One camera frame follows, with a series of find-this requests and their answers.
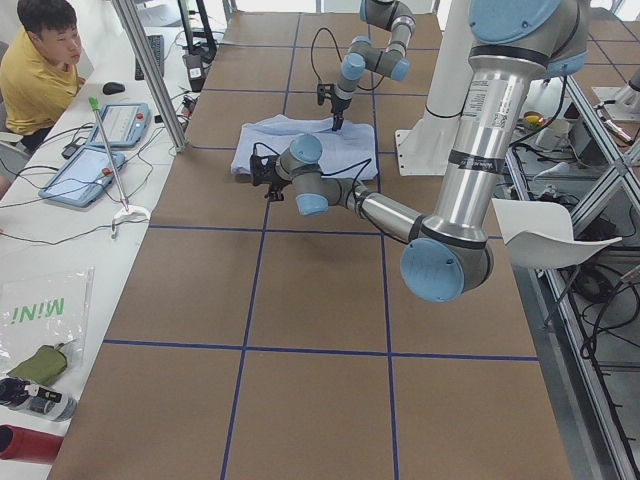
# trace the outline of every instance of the white table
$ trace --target white table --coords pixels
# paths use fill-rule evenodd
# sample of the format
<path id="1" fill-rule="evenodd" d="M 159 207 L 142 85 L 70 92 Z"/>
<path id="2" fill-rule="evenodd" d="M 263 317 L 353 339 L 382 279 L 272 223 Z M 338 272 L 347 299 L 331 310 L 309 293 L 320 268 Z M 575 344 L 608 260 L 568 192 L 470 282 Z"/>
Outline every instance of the white table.
<path id="1" fill-rule="evenodd" d="M 182 49 L 174 44 L 179 31 L 175 28 L 156 28 L 149 29 L 147 32 L 148 34 L 161 33 L 165 37 L 165 55 L 168 54 L 168 58 L 165 61 L 164 79 L 171 97 L 189 88 L 186 69 L 181 59 Z M 87 79 L 86 84 L 57 122 L 50 136 L 93 122 L 94 114 L 88 102 L 90 96 L 96 97 L 100 105 L 146 102 L 151 108 L 152 115 L 156 115 L 158 109 L 155 107 L 146 82 L 135 81 L 133 72 L 133 51 L 123 33 L 118 43 L 110 49 L 109 58 L 105 58 Z M 126 87 L 125 92 L 104 95 L 102 86 L 108 81 L 123 83 Z M 177 97 L 174 105 L 179 106 L 181 100 L 181 96 Z M 141 142 L 134 149 L 124 151 L 125 156 L 132 157 L 138 148 L 154 134 L 158 126 L 161 124 L 155 124 L 151 119 Z M 28 166 L 62 166 L 66 160 L 61 156 L 61 151 L 72 136 L 73 132 L 46 142 L 34 154 Z M 152 211 L 160 197 L 175 156 L 175 149 L 165 130 L 159 133 L 142 156 L 153 165 L 153 171 L 144 187 L 130 198 L 130 203 Z M 128 162 L 121 170 L 125 191 L 131 192 L 138 187 L 149 170 L 149 165 L 139 158 L 133 158 Z M 52 174 L 50 170 L 29 170 L 28 172 L 34 172 L 29 173 L 28 178 L 40 186 L 44 185 Z M 108 187 L 108 192 L 112 197 L 119 198 L 115 182 Z M 36 198 L 38 198 L 37 189 L 18 178 L 0 201 L 0 206 Z M 50 201 L 39 201 L 25 206 L 0 208 L 0 228 L 5 233 L 17 237 L 57 241 L 91 230 L 98 225 L 110 225 L 115 213 L 121 207 L 120 203 L 115 203 L 106 195 L 101 195 L 85 209 L 66 207 Z M 66 372 L 56 382 L 55 389 L 69 393 L 75 398 L 81 396 L 147 226 L 147 223 L 121 225 L 117 229 L 115 239 L 111 238 L 110 228 L 106 228 L 57 246 L 37 245 L 0 237 L 0 282 L 30 279 L 58 272 L 82 271 L 88 267 L 95 268 L 83 362 L 79 367 Z M 0 407 L 0 424 L 64 435 L 69 421 L 50 422 Z M 44 479 L 49 470 L 50 467 L 47 465 L 0 461 L 0 478 L 4 479 Z"/>

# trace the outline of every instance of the red cylinder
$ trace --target red cylinder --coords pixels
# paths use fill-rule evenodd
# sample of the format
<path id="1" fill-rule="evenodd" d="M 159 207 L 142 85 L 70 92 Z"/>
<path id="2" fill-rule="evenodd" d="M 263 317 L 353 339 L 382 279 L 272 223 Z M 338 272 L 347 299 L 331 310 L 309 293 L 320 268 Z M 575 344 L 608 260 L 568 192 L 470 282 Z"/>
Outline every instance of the red cylinder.
<path id="1" fill-rule="evenodd" d="M 14 425 L 0 425 L 0 459 L 53 464 L 63 437 Z"/>

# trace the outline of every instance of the white towel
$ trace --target white towel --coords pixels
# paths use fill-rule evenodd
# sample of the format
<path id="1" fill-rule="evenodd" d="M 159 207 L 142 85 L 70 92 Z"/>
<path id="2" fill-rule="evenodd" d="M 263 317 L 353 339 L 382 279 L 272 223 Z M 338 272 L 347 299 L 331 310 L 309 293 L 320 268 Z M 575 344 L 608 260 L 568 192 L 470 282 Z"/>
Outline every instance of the white towel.
<path id="1" fill-rule="evenodd" d="M 353 124 L 344 121 L 342 129 L 331 131 L 333 119 L 324 120 L 292 120 L 284 115 L 262 120 L 258 123 L 245 123 L 240 132 L 238 148 L 231 163 L 232 174 L 249 174 L 249 158 L 253 145 L 262 142 L 275 151 L 282 153 L 291 141 L 303 133 L 310 133 L 322 143 L 320 167 L 324 173 L 332 173 L 362 162 L 368 158 L 371 163 L 358 177 L 359 180 L 370 180 L 378 174 L 375 157 L 375 138 L 373 127 L 367 124 Z M 258 145 L 258 155 L 271 155 L 268 149 Z M 362 165 L 336 175 L 339 178 L 355 177 Z"/>

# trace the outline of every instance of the clear plastic bag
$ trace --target clear plastic bag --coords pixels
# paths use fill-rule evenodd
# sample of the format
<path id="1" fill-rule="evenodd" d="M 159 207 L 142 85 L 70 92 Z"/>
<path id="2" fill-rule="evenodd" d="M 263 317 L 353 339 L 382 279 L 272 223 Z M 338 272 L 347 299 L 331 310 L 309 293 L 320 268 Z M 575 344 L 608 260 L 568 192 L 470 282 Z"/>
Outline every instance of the clear plastic bag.
<path id="1" fill-rule="evenodd" d="M 42 345 L 64 346 L 67 370 L 82 363 L 93 267 L 5 282 L 0 288 L 0 373 Z"/>

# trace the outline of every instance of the black computer mouse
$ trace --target black computer mouse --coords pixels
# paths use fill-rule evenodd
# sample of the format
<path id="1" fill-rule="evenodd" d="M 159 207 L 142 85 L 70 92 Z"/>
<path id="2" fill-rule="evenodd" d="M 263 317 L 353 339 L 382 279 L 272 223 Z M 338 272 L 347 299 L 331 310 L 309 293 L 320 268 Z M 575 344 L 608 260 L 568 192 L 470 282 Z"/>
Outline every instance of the black computer mouse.
<path id="1" fill-rule="evenodd" d="M 113 95 L 120 92 L 124 92 L 124 85 L 118 82 L 107 82 L 102 87 L 102 93 L 105 95 Z"/>

